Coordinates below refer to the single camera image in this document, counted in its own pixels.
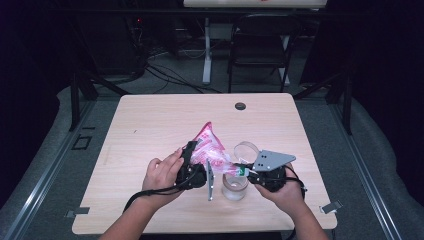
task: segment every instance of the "table leg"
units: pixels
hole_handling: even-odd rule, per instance
[[[282,37],[282,41],[283,41],[284,49],[287,48],[287,44],[289,43],[289,36],[283,36]],[[286,71],[285,68],[279,68],[278,69],[278,73],[280,74],[280,81],[283,81],[283,76],[284,76],[284,72],[285,71]],[[285,87],[290,86],[290,80],[289,80],[289,75],[288,74],[286,76],[286,81],[284,82],[284,86]]]
[[[211,83],[211,39],[209,33],[209,18],[205,19],[205,66],[203,67],[203,84]]]

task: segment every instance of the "left hand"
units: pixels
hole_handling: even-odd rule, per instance
[[[179,148],[163,161],[158,158],[151,160],[147,167],[142,190],[162,189],[174,186],[175,180],[177,179],[177,173],[184,163],[181,154],[182,149]],[[148,202],[153,211],[157,211],[159,208],[175,200],[181,193],[182,192],[170,195],[143,196],[142,198]]]

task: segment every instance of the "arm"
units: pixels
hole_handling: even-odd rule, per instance
[[[171,187],[184,160],[181,148],[161,161],[150,161],[142,190]],[[172,202],[181,192],[171,195],[151,195],[139,197],[116,220],[100,239],[139,239],[155,212]]]
[[[287,177],[296,177],[290,170],[286,170],[286,174]],[[263,197],[274,202],[280,210],[291,217],[298,239],[328,239],[311,209],[303,200],[299,183],[288,181],[283,188],[274,193],[260,185],[255,185],[255,187]]]

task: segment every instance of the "metal bracket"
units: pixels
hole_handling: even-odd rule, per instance
[[[321,212],[327,214],[327,213],[330,213],[330,212],[336,213],[337,209],[339,209],[341,207],[343,207],[342,203],[339,200],[337,200],[337,201],[332,202],[328,205],[325,205],[324,207],[320,206],[319,209],[321,210]]]
[[[213,180],[215,176],[213,175],[212,167],[209,162],[209,159],[206,161],[206,181],[208,184],[208,201],[212,201],[212,191],[213,191]]]
[[[75,210],[69,210],[66,212],[65,217],[66,218],[75,218],[79,214],[88,214],[90,211],[90,208],[88,207],[80,207]]]
[[[294,160],[296,157],[293,155],[262,150],[259,152],[252,170],[269,172]]]

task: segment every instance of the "metal rail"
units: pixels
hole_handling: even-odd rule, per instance
[[[59,173],[68,149],[72,146],[73,141],[78,137],[82,125],[88,118],[89,113],[92,111],[95,102],[88,101],[81,111],[81,121],[76,126],[73,132],[69,132],[65,137],[59,151],[51,164],[46,168],[37,185],[28,197],[25,205],[19,212],[15,221],[7,232],[5,239],[22,239],[26,230],[28,229],[32,219],[41,206],[44,198],[46,197],[50,187],[52,186],[57,174]]]
[[[353,154],[354,162],[353,164],[356,167],[356,170],[359,175],[359,179],[361,180],[365,192],[368,195],[368,198],[371,202],[371,205],[375,211],[375,214],[380,221],[381,227],[386,235],[387,239],[396,239],[400,240],[402,237],[400,236],[399,231],[396,228],[395,223],[393,222],[392,217],[390,216],[389,210],[384,203],[383,198],[381,197],[377,186],[374,183],[374,180],[371,177],[370,172],[362,158],[362,155],[356,146],[355,139],[353,135],[349,135],[343,126],[341,121],[341,113],[336,104],[329,105],[330,111],[333,115],[333,118],[336,120],[337,127],[340,129],[346,143],[349,145],[350,151]]]

